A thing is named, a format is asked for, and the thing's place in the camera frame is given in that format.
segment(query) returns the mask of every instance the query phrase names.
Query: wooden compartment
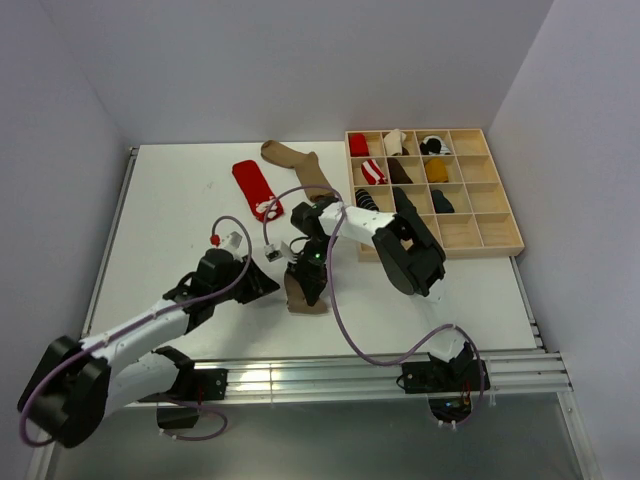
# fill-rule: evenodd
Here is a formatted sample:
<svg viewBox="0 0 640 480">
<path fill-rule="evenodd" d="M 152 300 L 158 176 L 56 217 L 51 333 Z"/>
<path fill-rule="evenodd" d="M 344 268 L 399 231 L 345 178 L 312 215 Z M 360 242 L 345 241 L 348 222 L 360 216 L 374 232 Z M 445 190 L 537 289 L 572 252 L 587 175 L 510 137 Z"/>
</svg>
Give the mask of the wooden compartment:
<svg viewBox="0 0 640 480">
<path fill-rule="evenodd" d="M 460 168 L 458 167 L 458 162 L 453 155 L 423 155 L 422 156 L 422 164 L 423 167 L 427 166 L 431 160 L 439 158 L 444 163 L 444 168 L 447 169 L 447 175 L 449 176 L 449 183 L 461 183 L 462 182 L 462 174 L 460 173 Z"/>
<path fill-rule="evenodd" d="M 362 133 L 367 141 L 367 147 L 369 148 L 369 156 L 370 157 L 384 157 L 384 146 L 382 144 L 382 134 L 381 132 L 349 132 L 349 136 L 355 135 L 356 133 Z M 349 149 L 349 142 L 347 141 L 347 151 L 349 157 L 353 157 L 351 155 L 351 150 Z"/>
<path fill-rule="evenodd" d="M 429 189 L 442 191 L 445 198 L 453 205 L 455 213 L 471 213 L 469 197 L 462 183 L 430 183 Z"/>
<path fill-rule="evenodd" d="M 485 247 L 523 247 L 520 232 L 510 213 L 478 214 L 476 221 Z"/>
<path fill-rule="evenodd" d="M 482 130 L 451 130 L 451 141 L 456 155 L 487 155 L 487 143 Z"/>
<path fill-rule="evenodd" d="M 451 142 L 451 135 L 449 135 L 449 130 L 416 130 L 418 150 L 420 149 L 420 144 L 425 139 L 425 137 L 428 137 L 430 135 L 436 135 L 440 137 L 444 144 L 449 147 L 449 151 L 453 155 L 453 143 Z"/>
<path fill-rule="evenodd" d="M 387 159 L 385 157 L 353 157 L 351 158 L 351 179 L 353 181 L 353 185 L 355 187 L 369 187 L 370 185 L 367 183 L 367 179 L 364 178 L 364 174 L 362 173 L 362 164 L 372 158 L 376 161 L 380 169 L 384 173 L 385 177 L 387 177 L 387 181 L 389 180 L 389 169 L 387 168 Z"/>
<path fill-rule="evenodd" d="M 382 133 L 382 146 L 384 147 L 384 137 L 391 130 L 385 130 Z M 407 149 L 409 155 L 390 155 L 389 152 L 385 150 L 385 155 L 387 157 L 415 157 L 420 155 L 420 149 L 418 148 L 418 142 L 416 141 L 416 132 L 413 130 L 401 130 L 407 137 L 402 142 L 402 146 Z"/>
<path fill-rule="evenodd" d="M 345 134 L 347 155 L 349 136 L 365 135 L 370 157 L 375 158 L 389 182 L 388 157 L 384 153 L 382 135 L 390 130 L 349 131 Z M 479 129 L 402 130 L 407 134 L 404 145 L 412 155 L 396 156 L 413 184 L 367 185 L 360 165 L 368 157 L 348 158 L 348 175 L 352 202 L 355 190 L 367 190 L 382 212 L 395 212 L 393 187 L 401 188 L 414 204 L 422 221 L 436 237 L 448 258 L 517 255 L 524 249 L 513 212 L 509 206 L 500 176 Z M 449 147 L 452 155 L 422 155 L 420 142 L 436 135 Z M 449 182 L 428 183 L 425 164 L 440 158 L 445 164 Z M 436 214 L 431 198 L 433 190 L 441 190 L 456 213 Z M 375 249 L 358 244 L 361 261 L 379 261 Z"/>
<path fill-rule="evenodd" d="M 420 157 L 393 157 L 400 162 L 402 168 L 409 178 L 413 181 L 414 184 L 426 184 L 427 183 L 427 174 L 424 171 L 424 166 L 422 164 L 422 160 Z M 389 182 L 391 182 L 391 176 L 387 177 Z"/>
<path fill-rule="evenodd" d="M 393 204 L 393 196 L 391 195 L 391 187 L 389 185 L 367 185 L 354 187 L 352 190 L 352 201 L 356 204 L 356 190 L 364 189 L 369 192 L 371 198 L 380 209 L 381 212 L 395 212 L 395 205 Z"/>
<path fill-rule="evenodd" d="M 482 247 L 473 215 L 436 215 L 444 248 Z"/>
<path fill-rule="evenodd" d="M 489 155 L 458 156 L 458 165 L 466 183 L 500 181 Z"/>
<path fill-rule="evenodd" d="M 429 188 L 426 185 L 402 185 L 394 186 L 394 188 L 400 188 L 407 195 L 407 198 L 419 214 L 433 214 L 433 205 L 431 203 L 431 197 Z"/>
<path fill-rule="evenodd" d="M 442 247 L 442 237 L 440 237 L 440 229 L 438 228 L 438 222 L 435 215 L 420 215 L 420 218 L 427 226 L 431 234 L 436 237 L 436 240 Z"/>
<path fill-rule="evenodd" d="M 472 183 L 466 187 L 474 213 L 509 213 L 509 202 L 499 183 Z"/>
</svg>

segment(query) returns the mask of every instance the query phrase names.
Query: tan sock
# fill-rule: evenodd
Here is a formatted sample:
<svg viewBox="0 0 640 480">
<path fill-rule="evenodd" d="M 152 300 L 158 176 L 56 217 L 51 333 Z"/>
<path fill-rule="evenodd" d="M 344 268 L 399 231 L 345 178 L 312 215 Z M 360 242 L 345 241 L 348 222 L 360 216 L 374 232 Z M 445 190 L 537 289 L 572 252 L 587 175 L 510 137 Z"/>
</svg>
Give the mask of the tan sock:
<svg viewBox="0 0 640 480">
<path fill-rule="evenodd" d="M 329 309 L 327 304 L 321 298 L 313 306 L 307 305 L 302 293 L 302 287 L 298 281 L 285 272 L 284 274 L 284 290 L 287 292 L 287 309 L 291 313 L 304 313 L 306 315 L 322 315 L 327 313 Z"/>
<path fill-rule="evenodd" d="M 280 142 L 269 140 L 262 144 L 260 154 L 272 165 L 295 169 L 300 185 L 329 185 L 327 177 L 320 170 L 318 155 L 315 152 L 297 152 Z M 323 188 L 309 188 L 305 190 L 305 194 L 312 202 L 317 202 L 324 196 L 333 195 Z"/>
</svg>

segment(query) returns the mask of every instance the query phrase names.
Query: white wall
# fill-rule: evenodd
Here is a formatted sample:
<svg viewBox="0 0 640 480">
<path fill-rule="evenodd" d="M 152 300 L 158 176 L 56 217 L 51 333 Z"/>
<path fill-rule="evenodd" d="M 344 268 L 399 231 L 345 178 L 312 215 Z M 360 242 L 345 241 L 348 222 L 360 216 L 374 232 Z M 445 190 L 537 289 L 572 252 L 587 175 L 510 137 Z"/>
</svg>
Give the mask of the white wall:
<svg viewBox="0 0 640 480">
<path fill-rule="evenodd" d="M 637 0 L 556 0 L 488 135 L 608 479 L 640 470 L 639 22 Z"/>
<path fill-rule="evenodd" d="M 486 126 L 552 0 L 42 0 L 135 142 Z"/>
<path fill-rule="evenodd" d="M 0 14 L 0 476 L 23 478 L 16 404 L 47 344 L 77 335 L 126 150 L 35 0 Z"/>
</svg>

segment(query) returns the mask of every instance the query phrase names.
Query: red and white striped sock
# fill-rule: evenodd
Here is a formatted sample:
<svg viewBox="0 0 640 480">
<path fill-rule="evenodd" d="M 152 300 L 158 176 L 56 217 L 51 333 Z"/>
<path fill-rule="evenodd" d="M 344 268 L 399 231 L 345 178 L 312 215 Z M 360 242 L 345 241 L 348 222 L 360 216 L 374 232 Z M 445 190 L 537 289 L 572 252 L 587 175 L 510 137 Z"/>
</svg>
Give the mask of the red and white striped sock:
<svg viewBox="0 0 640 480">
<path fill-rule="evenodd" d="M 375 159 L 370 158 L 365 160 L 360 168 L 369 185 L 383 185 L 387 183 L 387 177 L 384 176 L 380 165 L 378 165 Z"/>
</svg>

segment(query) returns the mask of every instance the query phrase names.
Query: sock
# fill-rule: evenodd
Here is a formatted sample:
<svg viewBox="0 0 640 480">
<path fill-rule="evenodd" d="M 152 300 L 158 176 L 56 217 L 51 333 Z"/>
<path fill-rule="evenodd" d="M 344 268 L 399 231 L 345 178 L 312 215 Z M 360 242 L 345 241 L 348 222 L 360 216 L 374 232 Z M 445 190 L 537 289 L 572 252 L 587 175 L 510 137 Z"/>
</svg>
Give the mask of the sock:
<svg viewBox="0 0 640 480">
<path fill-rule="evenodd" d="M 251 213 L 259 221 L 264 220 L 264 216 L 267 213 L 267 207 L 269 203 L 275 198 L 273 192 L 269 188 L 269 184 L 262 175 L 258 164 L 253 160 L 245 160 L 244 162 L 236 163 L 231 169 L 231 173 L 240 185 L 242 193 L 244 193 Z M 282 204 L 276 203 L 274 209 L 269 212 L 267 218 L 269 221 L 278 218 L 284 213 Z"/>
<path fill-rule="evenodd" d="M 298 281 L 290 274 L 284 274 L 284 290 L 287 293 L 287 310 L 291 313 L 303 313 L 307 315 L 321 315 L 327 313 L 327 304 L 321 298 L 312 305 L 307 305 L 307 301 L 302 293 L 302 287 Z"/>
<path fill-rule="evenodd" d="M 283 168 L 293 168 L 296 171 L 300 185 L 329 185 L 327 177 L 324 176 L 318 164 L 318 155 L 315 152 L 296 152 L 280 142 L 269 140 L 262 144 L 260 153 L 265 161 L 272 165 Z M 324 188 L 308 188 L 304 191 L 307 198 L 312 202 L 317 202 L 322 197 L 332 196 Z"/>
<path fill-rule="evenodd" d="M 380 209 L 376 205 L 376 202 L 373 201 L 369 192 L 367 192 L 364 188 L 359 188 L 356 190 L 356 206 L 360 208 L 364 208 L 365 210 L 372 210 L 374 212 L 379 212 Z"/>
<path fill-rule="evenodd" d="M 433 208 L 436 213 L 456 213 L 451 202 L 447 200 L 440 190 L 431 190 L 431 198 L 433 199 Z"/>
<path fill-rule="evenodd" d="M 449 181 L 449 174 L 441 158 L 432 158 L 424 166 L 429 183 L 445 183 Z"/>
<path fill-rule="evenodd" d="M 349 137 L 349 150 L 352 157 L 368 157 L 369 146 L 367 139 L 362 133 L 356 133 Z"/>
<path fill-rule="evenodd" d="M 360 169 L 369 185 L 384 185 L 387 183 L 387 177 L 384 176 L 384 172 L 375 159 L 370 158 L 366 160 L 360 165 Z"/>
<path fill-rule="evenodd" d="M 389 176 L 391 177 L 391 183 L 413 183 L 407 172 L 404 171 L 400 161 L 397 158 L 387 158 L 387 165 L 389 166 Z"/>
<path fill-rule="evenodd" d="M 406 138 L 407 134 L 397 128 L 387 133 L 383 139 L 387 156 L 402 155 L 402 142 L 404 142 Z"/>
<path fill-rule="evenodd" d="M 451 150 L 449 150 L 447 144 L 437 135 L 424 137 L 420 144 L 420 152 L 423 155 L 451 155 Z"/>
<path fill-rule="evenodd" d="M 396 205 L 396 212 L 401 212 L 407 208 L 415 209 L 415 205 L 409 200 L 407 194 L 400 187 L 393 187 L 393 203 Z"/>
</svg>

